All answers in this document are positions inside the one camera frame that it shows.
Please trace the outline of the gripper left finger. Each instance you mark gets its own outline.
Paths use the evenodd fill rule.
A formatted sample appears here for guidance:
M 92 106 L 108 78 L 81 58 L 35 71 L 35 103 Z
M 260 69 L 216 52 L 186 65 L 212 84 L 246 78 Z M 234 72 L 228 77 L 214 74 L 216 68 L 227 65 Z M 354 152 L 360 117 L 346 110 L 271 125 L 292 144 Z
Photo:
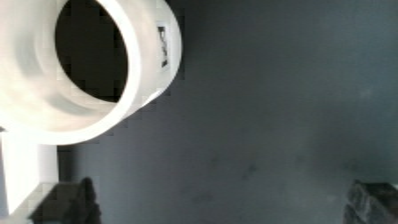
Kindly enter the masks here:
M 28 216 L 33 224 L 100 224 L 92 179 L 58 183 Z

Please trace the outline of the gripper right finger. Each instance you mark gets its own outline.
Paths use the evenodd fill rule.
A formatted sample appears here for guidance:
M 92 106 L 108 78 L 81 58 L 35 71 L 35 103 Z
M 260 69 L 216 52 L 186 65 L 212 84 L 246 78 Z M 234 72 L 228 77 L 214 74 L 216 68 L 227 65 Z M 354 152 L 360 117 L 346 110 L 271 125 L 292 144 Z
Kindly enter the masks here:
M 342 224 L 398 224 L 398 189 L 388 183 L 353 181 Z

